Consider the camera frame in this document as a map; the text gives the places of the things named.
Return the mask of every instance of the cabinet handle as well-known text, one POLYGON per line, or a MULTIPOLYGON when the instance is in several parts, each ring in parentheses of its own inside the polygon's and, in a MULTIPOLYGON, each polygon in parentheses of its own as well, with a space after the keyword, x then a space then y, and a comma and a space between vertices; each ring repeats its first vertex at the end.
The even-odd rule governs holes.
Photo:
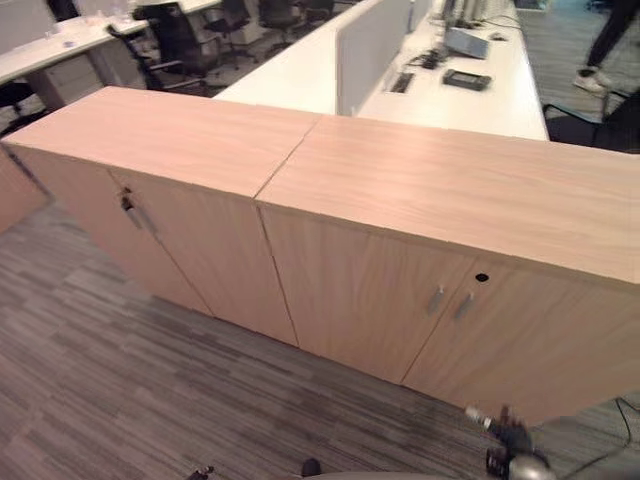
POLYGON ((474 299, 473 293, 469 292, 469 294, 464 299, 462 304, 460 304, 460 307, 458 308, 458 311, 455 314, 454 318, 456 320, 460 320, 462 317, 464 317, 467 314, 467 312, 471 308, 471 305, 473 304, 473 299, 474 299))
POLYGON ((440 306, 440 302, 442 301, 443 297, 444 297, 444 287, 441 285, 438 285, 438 288, 436 289, 435 293, 431 296, 431 299, 427 304, 427 315, 431 316, 436 312, 436 310, 438 310, 438 307, 440 306))
POLYGON ((125 188, 122 190, 122 198, 120 199, 120 208, 127 214, 129 220, 136 226, 137 229, 145 229, 152 235, 158 233, 155 223, 151 220, 151 217, 142 207, 136 207, 131 201, 131 189, 125 188))
POLYGON ((120 199, 120 208, 122 208, 122 211, 127 214, 131 223, 133 223, 138 230, 142 230, 142 224, 136 216, 136 209, 127 195, 123 195, 120 199))

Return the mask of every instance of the black office chair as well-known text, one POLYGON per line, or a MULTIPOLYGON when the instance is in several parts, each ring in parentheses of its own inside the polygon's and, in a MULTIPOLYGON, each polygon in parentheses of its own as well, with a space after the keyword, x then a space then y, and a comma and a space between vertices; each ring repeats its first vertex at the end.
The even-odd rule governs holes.
POLYGON ((240 68, 238 66, 238 57, 252 58, 253 63, 258 63, 258 57, 250 54, 244 48, 237 48, 231 38, 233 32, 242 30, 251 22, 251 14, 247 10, 244 0, 222 0, 222 15, 222 18, 207 23, 204 28, 220 33, 223 38, 227 39, 227 45, 229 46, 227 54, 233 57, 236 70, 240 68))
POLYGON ((638 153, 640 151, 640 89, 629 95, 612 91, 602 102, 600 119, 590 118, 565 106, 548 103, 542 107, 549 138, 554 142, 638 153), (610 96, 623 99, 611 113, 610 96), (550 110, 564 115, 548 118, 550 110))
POLYGON ((274 43, 265 53, 265 57, 269 58, 293 44, 287 40, 287 35, 291 28, 300 22, 300 17, 293 13, 292 0, 260 0, 258 11, 260 26, 279 30, 282 36, 282 41, 274 43))
POLYGON ((333 18, 335 0, 304 0, 306 23, 328 22, 333 18))
POLYGON ((220 45, 217 43, 218 54, 205 54, 202 47, 211 42, 219 42, 212 37, 200 42, 196 37, 189 19, 177 2, 144 5, 133 12, 135 20, 149 22, 151 31, 158 41, 161 63, 179 60, 180 65, 168 67, 175 73, 183 71, 189 75, 205 77, 209 71, 220 66, 220 45))
POLYGON ((138 71, 144 78, 145 85, 147 86, 147 90, 156 90, 159 92, 176 92, 176 93, 185 93, 185 94, 197 94, 201 96, 210 97, 213 95, 214 91, 220 90, 224 87, 215 87, 210 85, 204 78, 187 78, 187 72, 184 69, 184 63, 182 60, 173 60, 171 62, 163 62, 156 63, 153 58, 142 55, 138 52, 137 48, 132 42, 132 39, 129 35, 125 35, 124 33, 119 32, 113 25, 108 25, 106 27, 106 31, 114 38, 120 40, 129 53, 131 57, 135 60, 138 65, 138 71), (173 73, 176 69, 182 69, 180 71, 182 75, 182 80, 180 82, 168 83, 164 82, 159 73, 168 73, 169 69, 173 70, 173 73))
POLYGON ((28 115, 22 114, 20 102, 23 102, 32 95, 35 95, 35 92, 28 83, 9 82, 0 86, 0 108, 12 107, 17 115, 17 118, 9 122, 9 125, 0 132, 0 137, 13 133, 44 117, 48 113, 47 109, 43 108, 28 115))

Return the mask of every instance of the cabinet door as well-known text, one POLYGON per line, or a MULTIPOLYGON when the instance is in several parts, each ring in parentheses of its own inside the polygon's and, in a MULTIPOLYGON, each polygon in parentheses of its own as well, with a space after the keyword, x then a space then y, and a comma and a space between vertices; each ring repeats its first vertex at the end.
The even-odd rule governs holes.
POLYGON ((51 153, 15 150, 128 276, 158 297, 210 315, 164 248, 122 210, 121 188, 108 170, 51 153))
POLYGON ((627 288, 479 261, 403 383, 494 415, 509 404, 528 423, 574 414, 638 387, 639 302, 627 288))
POLYGON ((297 345, 253 200, 113 172, 214 315, 297 345))
POLYGON ((0 232, 46 203, 40 188, 0 149, 0 232))
POLYGON ((300 348, 400 382, 472 259, 263 208, 300 348))

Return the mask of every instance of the white desk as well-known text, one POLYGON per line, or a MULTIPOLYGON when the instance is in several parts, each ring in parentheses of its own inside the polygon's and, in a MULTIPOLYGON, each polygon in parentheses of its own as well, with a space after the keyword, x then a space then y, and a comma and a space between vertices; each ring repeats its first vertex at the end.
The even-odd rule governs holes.
POLYGON ((41 38, 22 45, 0 55, 0 84, 108 42, 112 37, 105 32, 104 28, 111 21, 124 33, 131 33, 146 26, 146 22, 123 23, 116 22, 115 19, 107 19, 99 25, 86 25, 84 28, 62 31, 50 38, 41 38), (73 45, 65 47, 65 42, 72 42, 73 45))
MULTIPOLYGON (((185 13, 190 14, 215 7, 221 1, 181 0, 180 5, 185 13)), ((113 37, 105 31, 105 27, 112 23, 121 32, 131 33, 145 28, 147 22, 122 22, 115 18, 101 20, 93 18, 91 21, 95 24, 87 24, 84 18, 64 22, 62 31, 50 38, 36 40, 0 55, 0 84, 26 76, 27 81, 49 108, 59 108, 67 104, 69 100, 63 98, 64 95, 61 95, 60 92, 56 92, 56 87, 52 85, 51 79, 43 74, 43 69, 86 52, 91 61, 88 59, 76 60, 78 65, 75 68, 78 70, 80 67, 79 75, 83 76, 85 80, 81 82, 81 86, 76 88, 77 92, 73 93, 71 100, 91 93, 101 85, 143 86, 144 84, 137 74, 135 63, 130 59, 123 46, 117 42, 111 42, 113 37), (87 77, 90 76, 87 72, 88 68, 95 69, 93 78, 90 80, 87 80, 87 77)))
MULTIPOLYGON (((505 14, 515 18, 516 11, 511 7, 505 14)), ((517 25, 508 19, 496 23, 517 25)), ((508 41, 491 41, 486 60, 452 57, 437 70, 406 67, 406 71, 416 74, 408 93, 390 93, 387 91, 389 83, 395 81, 402 66, 438 41, 442 28, 425 18, 416 31, 405 38, 403 49, 385 74, 386 78, 381 79, 357 116, 548 140, 522 33, 515 28, 488 27, 471 33, 487 38, 493 32, 500 32, 508 41), (449 68, 489 75, 493 80, 483 92, 443 85, 442 75, 449 68)))

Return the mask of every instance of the sneaker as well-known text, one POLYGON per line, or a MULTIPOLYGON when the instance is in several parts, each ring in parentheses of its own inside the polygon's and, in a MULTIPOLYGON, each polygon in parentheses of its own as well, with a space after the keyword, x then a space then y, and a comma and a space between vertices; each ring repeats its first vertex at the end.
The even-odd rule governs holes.
POLYGON ((604 88, 610 89, 613 86, 613 82, 611 81, 611 79, 607 77, 604 73, 602 73, 602 70, 598 70, 596 73, 593 74, 593 76, 596 77, 596 82, 598 82, 604 88))
POLYGON ((576 75, 576 78, 573 80, 573 84, 576 87, 582 88, 586 90, 591 95, 595 95, 596 97, 604 97, 607 93, 607 89, 603 87, 598 80, 596 79, 596 75, 589 75, 588 77, 583 77, 582 75, 576 75))

